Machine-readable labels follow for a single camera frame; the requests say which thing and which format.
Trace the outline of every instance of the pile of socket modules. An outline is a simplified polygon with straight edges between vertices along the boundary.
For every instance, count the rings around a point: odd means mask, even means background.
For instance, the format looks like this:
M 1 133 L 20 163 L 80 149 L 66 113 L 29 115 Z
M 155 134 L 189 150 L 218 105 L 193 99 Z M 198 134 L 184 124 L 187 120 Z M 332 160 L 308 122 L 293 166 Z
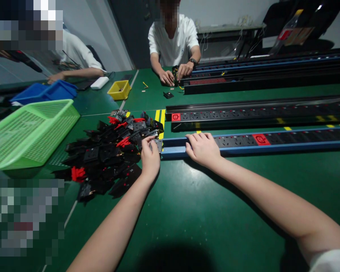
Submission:
M 141 174 L 142 139 L 155 135 L 161 153 L 163 125 L 142 112 L 141 118 L 109 116 L 110 124 L 99 121 L 97 130 L 84 130 L 87 138 L 66 145 L 71 168 L 54 171 L 56 178 L 81 183 L 77 200 L 87 202 L 108 190 L 114 198 L 122 196 Z

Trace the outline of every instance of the white power bank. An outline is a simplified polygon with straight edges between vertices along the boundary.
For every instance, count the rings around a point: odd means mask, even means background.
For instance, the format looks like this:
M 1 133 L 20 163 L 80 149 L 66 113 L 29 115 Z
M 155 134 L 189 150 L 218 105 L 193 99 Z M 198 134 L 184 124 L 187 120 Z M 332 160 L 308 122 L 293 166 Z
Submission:
M 94 90 L 101 89 L 109 81 L 108 77 L 100 77 L 92 85 L 91 88 Z

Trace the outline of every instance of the blue plastic bin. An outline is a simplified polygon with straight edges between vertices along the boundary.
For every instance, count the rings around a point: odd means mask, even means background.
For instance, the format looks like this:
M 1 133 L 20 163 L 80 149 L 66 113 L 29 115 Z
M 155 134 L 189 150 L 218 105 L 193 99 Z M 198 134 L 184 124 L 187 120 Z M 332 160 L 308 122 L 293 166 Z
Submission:
M 77 96 L 76 89 L 76 86 L 63 80 L 58 80 L 49 86 L 34 83 L 29 88 L 12 98 L 10 102 L 16 101 L 22 105 L 26 105 L 34 102 L 73 99 Z

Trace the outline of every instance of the chair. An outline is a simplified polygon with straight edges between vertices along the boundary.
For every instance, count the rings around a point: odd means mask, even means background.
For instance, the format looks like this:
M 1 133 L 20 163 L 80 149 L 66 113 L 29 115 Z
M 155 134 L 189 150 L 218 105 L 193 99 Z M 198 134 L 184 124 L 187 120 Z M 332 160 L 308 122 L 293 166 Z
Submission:
M 93 46 L 92 45 L 87 45 L 88 49 L 92 52 L 93 54 L 93 57 L 96 61 L 98 61 L 101 65 L 102 65 L 102 69 L 106 71 L 106 68 L 104 67 L 101 59 L 99 58 L 97 52 L 94 50 Z

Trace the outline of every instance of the red label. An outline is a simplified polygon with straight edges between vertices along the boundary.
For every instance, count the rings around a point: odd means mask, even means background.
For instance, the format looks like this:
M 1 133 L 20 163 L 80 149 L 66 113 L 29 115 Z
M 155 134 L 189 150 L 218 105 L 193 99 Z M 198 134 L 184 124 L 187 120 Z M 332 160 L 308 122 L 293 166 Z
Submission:
M 253 134 L 252 136 L 256 140 L 258 145 L 271 145 L 266 136 L 264 136 L 263 134 Z
M 173 114 L 171 114 L 171 121 L 172 122 L 180 121 L 180 113 L 173 113 Z
M 284 29 L 282 32 L 279 34 L 278 39 L 279 40 L 286 40 L 292 33 L 292 29 Z
M 190 81 L 190 85 L 212 84 L 212 83 L 223 83 L 223 82 L 226 82 L 226 79 L 221 77 L 218 79 L 202 79 L 202 80 Z

